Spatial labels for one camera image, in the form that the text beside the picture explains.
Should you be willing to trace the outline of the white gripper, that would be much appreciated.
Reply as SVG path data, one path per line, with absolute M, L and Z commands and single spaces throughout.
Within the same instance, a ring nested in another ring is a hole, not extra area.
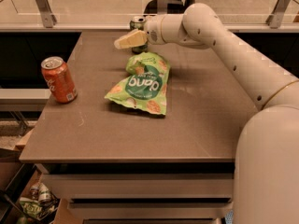
M 144 31 L 134 29 L 114 41 L 116 49 L 128 49 L 143 46 L 149 41 L 152 45 L 162 45 L 162 19 L 161 15 L 147 16 Z

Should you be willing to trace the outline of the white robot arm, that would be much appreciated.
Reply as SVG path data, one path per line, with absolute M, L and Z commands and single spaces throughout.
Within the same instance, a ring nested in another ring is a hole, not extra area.
M 179 14 L 148 16 L 117 49 L 176 43 L 207 46 L 258 108 L 238 139 L 234 224 L 299 224 L 299 80 L 227 30 L 214 10 L 193 4 Z

